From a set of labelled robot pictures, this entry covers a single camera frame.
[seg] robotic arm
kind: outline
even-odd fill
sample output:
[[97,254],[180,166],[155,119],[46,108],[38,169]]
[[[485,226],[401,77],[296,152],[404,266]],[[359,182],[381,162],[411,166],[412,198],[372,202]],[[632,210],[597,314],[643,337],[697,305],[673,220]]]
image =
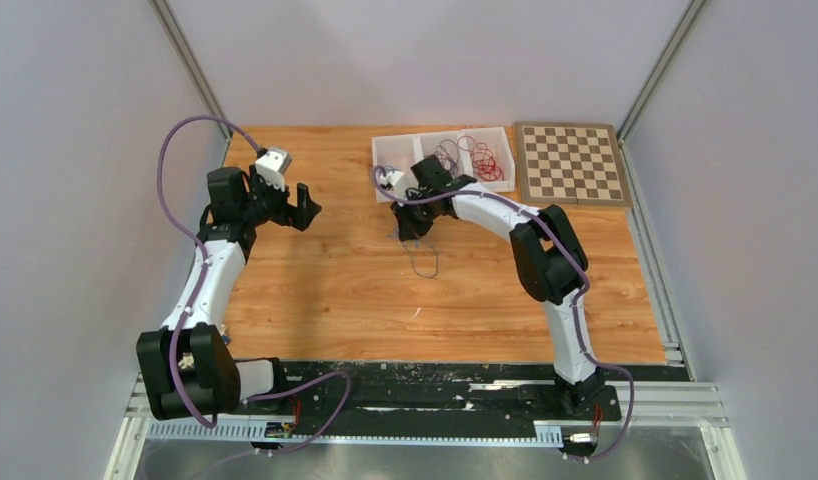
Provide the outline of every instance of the robotic arm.
[[136,352],[153,416],[159,420],[190,416],[171,378],[171,338],[189,297],[200,281],[204,263],[208,270],[199,286],[192,310],[182,326],[176,358],[185,391],[203,415],[231,413],[251,395],[284,388],[285,376],[278,359],[236,362],[218,331],[229,295],[250,257],[256,227],[268,221],[306,230],[321,211],[309,189],[297,184],[297,206],[288,203],[284,174],[291,156],[278,148],[262,149],[249,168],[213,170],[207,176],[210,203],[200,220],[197,237],[208,257],[195,252],[191,275],[182,295],[160,330],[144,332]]
[[[467,175],[451,177],[435,156],[413,165],[412,173],[418,181],[418,188],[407,188],[409,182],[399,171],[387,171],[377,178],[381,187],[390,188],[396,196],[410,201],[391,205],[397,218],[399,239],[419,239],[429,232],[436,217],[449,215],[476,223],[509,241],[521,285],[541,303],[547,317],[556,355],[554,369],[568,393],[565,402],[572,408],[589,402],[603,386],[603,380],[585,355],[592,353],[582,298],[572,306],[574,297],[583,287],[582,280],[556,246],[545,250],[541,241],[550,239],[535,220],[523,213],[528,212],[547,224],[580,267],[586,270],[588,259],[565,212],[556,205],[540,210],[515,202],[511,203],[519,210],[509,208],[485,197],[483,194],[489,192],[476,183],[476,179]],[[456,191],[466,194],[446,195]],[[443,198],[422,204],[411,202],[435,197]],[[580,330],[586,352],[577,339],[576,318],[582,322]]]

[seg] wooden tabletop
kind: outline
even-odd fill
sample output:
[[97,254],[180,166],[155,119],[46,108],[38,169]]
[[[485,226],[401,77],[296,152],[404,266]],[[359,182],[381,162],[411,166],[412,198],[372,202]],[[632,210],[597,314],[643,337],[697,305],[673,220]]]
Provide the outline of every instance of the wooden tabletop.
[[[407,252],[388,237],[395,220],[388,204],[374,200],[371,137],[458,128],[247,128],[262,145],[292,154],[286,180],[292,191],[297,182],[309,185],[323,211],[305,232],[272,223],[258,229],[224,319],[234,356],[553,361],[544,315],[518,282],[506,241],[465,221],[437,219],[425,238],[440,255],[438,277],[429,280],[415,275]],[[236,136],[227,165],[246,169],[254,159]],[[518,199],[516,192],[509,196]],[[625,212],[566,211],[589,257],[585,306],[596,355],[664,362]],[[417,255],[418,268],[431,271],[432,252],[422,247]]]

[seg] checkered board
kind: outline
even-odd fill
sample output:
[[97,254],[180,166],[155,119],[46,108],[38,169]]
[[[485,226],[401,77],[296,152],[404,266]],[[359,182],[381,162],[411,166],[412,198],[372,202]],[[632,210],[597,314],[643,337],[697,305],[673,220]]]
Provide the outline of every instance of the checkered board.
[[522,201],[630,206],[612,125],[525,122],[515,130]]

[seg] gray floor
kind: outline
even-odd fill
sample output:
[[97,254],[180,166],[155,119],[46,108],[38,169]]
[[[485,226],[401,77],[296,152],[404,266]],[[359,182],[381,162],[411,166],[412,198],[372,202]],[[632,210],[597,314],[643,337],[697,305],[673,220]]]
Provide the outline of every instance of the gray floor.
[[[614,432],[605,427],[605,444]],[[234,442],[150,441],[141,480],[212,479],[713,479],[695,428],[634,428],[615,454],[590,465],[558,451],[503,447],[311,445],[287,457],[247,456],[210,471],[217,461],[251,450]]]

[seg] gray wall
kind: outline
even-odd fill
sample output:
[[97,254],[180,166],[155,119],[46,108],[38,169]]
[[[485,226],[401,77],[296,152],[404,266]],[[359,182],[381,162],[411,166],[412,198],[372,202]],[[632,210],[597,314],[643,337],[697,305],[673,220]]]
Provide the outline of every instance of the gray wall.
[[710,2],[629,154],[749,477],[818,478],[818,0]]
[[[137,335],[193,248],[157,205],[158,148],[202,112],[147,2],[0,1],[0,479],[102,475]],[[222,145],[210,126],[174,145],[189,225]]]
[[688,0],[171,0],[246,124],[618,126]]

